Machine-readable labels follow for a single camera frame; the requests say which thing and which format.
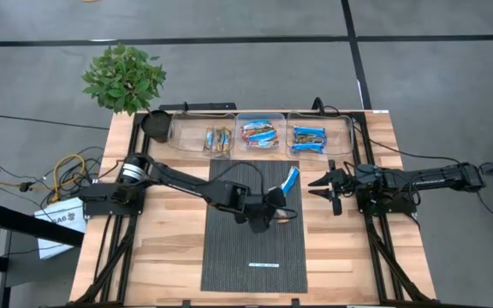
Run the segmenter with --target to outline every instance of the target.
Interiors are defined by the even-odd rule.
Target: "black metal frame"
[[[70,228],[65,228],[53,222],[9,210],[0,205],[0,225],[10,231],[30,234],[36,238],[52,240],[75,247],[81,247],[84,234]]]
[[[317,104],[313,105],[314,109],[319,109]],[[237,114],[238,111],[226,110],[229,113]],[[306,113],[307,115],[314,115],[316,112]],[[369,164],[375,164],[375,158],[372,152],[371,143],[370,143],[370,135],[368,133],[368,127],[366,125],[366,116],[364,112],[341,112],[341,116],[349,116],[354,119],[353,124],[359,125],[363,146],[365,148],[366,160]],[[131,132],[130,143],[128,146],[128,153],[134,152],[136,147],[136,143],[138,140],[138,132],[140,130],[140,122],[142,115],[136,115],[134,118],[134,126]],[[149,147],[149,139],[144,137],[142,143],[142,152],[147,153]],[[357,133],[353,134],[353,161],[355,165],[359,165],[363,163],[361,161],[361,156],[359,152],[359,143]],[[425,295],[423,295],[416,286],[410,281],[407,274],[402,270],[401,266],[395,260],[395,252],[393,248],[393,242],[391,239],[391,232],[389,229],[389,222],[387,220],[386,214],[378,216],[380,221],[380,228],[382,230],[383,238],[377,234],[376,226],[373,221],[373,216],[368,213],[368,211],[364,211],[363,209],[366,207],[367,203],[370,200],[367,199],[366,196],[359,195],[357,197],[357,204],[359,207],[359,212],[363,213],[366,225],[366,233],[368,236],[369,249],[371,254],[372,268],[374,270],[374,276],[376,280],[376,288],[377,288],[377,296],[379,305],[381,306],[393,306],[393,307],[442,307],[442,308],[467,308],[467,307],[476,307],[469,305],[448,305],[442,304],[437,300],[429,299]],[[131,216],[129,220],[129,225],[132,224],[135,229],[137,223],[137,216]],[[113,236],[110,242],[110,255],[115,253],[118,242],[119,242],[119,234],[122,228],[122,216],[116,217],[116,222],[114,224]],[[128,284],[128,272],[130,269],[130,262],[132,256],[132,245],[128,247],[123,255],[123,263],[120,274],[119,287],[117,289],[117,301],[108,301],[109,293],[110,293],[110,279],[106,282],[104,289],[102,290],[101,301],[99,303],[88,303],[88,304],[79,304],[77,306],[80,307],[125,307],[122,305],[125,301],[125,295],[127,292],[127,284]],[[388,264],[391,278],[393,282],[393,291],[395,294],[394,299],[388,299],[386,290],[385,290],[385,282],[383,280],[383,272],[382,265],[380,262],[379,256],[382,256],[385,262]],[[410,298],[413,301],[404,300],[403,289],[407,292]],[[190,301],[184,299],[182,307],[190,307]],[[301,305],[297,299],[293,300],[291,305],[275,305],[272,307],[345,307],[345,305]],[[158,305],[157,307],[180,307],[180,305]],[[246,307],[243,305],[234,305],[234,307]]]

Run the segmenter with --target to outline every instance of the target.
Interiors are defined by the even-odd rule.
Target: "black mat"
[[[212,160],[211,178],[235,162]],[[299,166],[298,162],[290,161],[248,162],[264,173],[265,191],[280,185],[287,178],[290,167]],[[222,180],[248,185],[253,193],[259,193],[260,177],[249,166],[234,167]],[[209,207],[201,291],[307,293],[300,177],[288,191],[287,207],[298,211],[298,218],[286,224],[273,222],[262,234],[254,234],[247,223],[235,223],[233,215]],[[278,264],[278,267],[249,264]]]

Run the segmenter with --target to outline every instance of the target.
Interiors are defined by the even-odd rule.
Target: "clear plastic container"
[[[324,128],[326,145],[323,153],[314,151],[293,151],[294,127]],[[325,161],[333,156],[347,155],[353,150],[353,123],[348,116],[302,115],[288,113],[287,117],[287,156],[293,159]]]
[[[254,148],[249,147],[247,142],[241,136],[241,128],[252,121],[267,120],[271,123],[273,128],[276,130],[277,145],[269,148]],[[240,113],[237,115],[237,122],[235,125],[235,146],[239,147],[241,151],[278,151],[282,146],[284,146],[285,140],[285,127],[286,121],[284,115],[280,113]]]
[[[229,130],[229,149],[219,151],[217,149],[217,130],[226,128]],[[205,139],[207,130],[213,132],[210,150],[205,151]],[[198,153],[200,157],[230,158],[234,146],[235,115],[205,115],[189,112],[176,112],[172,115],[169,126],[169,139],[167,144],[181,151]]]

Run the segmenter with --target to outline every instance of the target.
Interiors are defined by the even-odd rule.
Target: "wooden table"
[[[371,138],[396,147],[389,113],[366,111],[365,114]],[[127,155],[132,121],[126,115],[114,115],[101,172],[110,169],[116,160]],[[140,132],[137,151],[140,151],[142,139]],[[233,159],[289,160],[282,148],[283,151],[277,154],[253,156],[238,153],[235,147]],[[377,145],[373,145],[373,151],[377,165],[402,167],[401,157],[397,153]],[[208,179],[210,161],[196,157],[194,153],[151,142],[149,154],[172,168]],[[353,162],[351,156],[332,158],[338,168],[344,160]],[[113,181],[117,171],[104,181]],[[300,161],[308,293],[201,292],[206,204],[201,198],[168,187],[150,187],[144,213],[136,229],[125,305],[181,305],[184,299],[190,299],[192,305],[290,305],[294,298],[300,299],[302,305],[376,304],[376,283],[365,223],[357,211],[355,198],[343,199],[343,214],[333,216],[329,201],[307,192],[307,184],[321,177],[325,171],[328,171],[327,162]],[[399,264],[423,293],[434,298],[418,227],[402,214],[391,214],[388,218]],[[70,300],[79,298],[92,283],[105,222],[106,217],[102,216],[88,222]],[[110,233],[107,235],[102,265],[108,253]],[[387,294],[393,299],[389,269],[385,262],[382,264]],[[116,298],[121,265],[118,264],[116,269],[110,299]]]

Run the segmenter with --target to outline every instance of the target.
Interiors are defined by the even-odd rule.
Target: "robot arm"
[[[485,184],[476,166],[462,163],[443,168],[403,171],[386,169],[374,165],[361,164],[354,167],[355,175],[344,169],[336,169],[330,163],[330,172],[308,186],[328,186],[332,190],[311,190],[310,193],[332,201],[334,215],[342,213],[339,195],[351,196],[369,202],[364,209],[372,215],[383,212],[400,212],[412,214],[416,212],[419,199],[414,194],[421,190],[451,188],[456,191],[475,193]]]
[[[87,203],[110,201],[129,206],[140,198],[140,193],[146,188],[164,185],[203,198],[208,205],[234,214],[237,223],[248,222],[254,233],[267,230],[276,209],[286,206],[286,199],[279,187],[267,193],[254,194],[250,187],[239,183],[218,179],[205,181],[139,153],[125,159],[116,183],[107,193],[101,195],[97,185],[100,184],[81,191],[80,198]]]

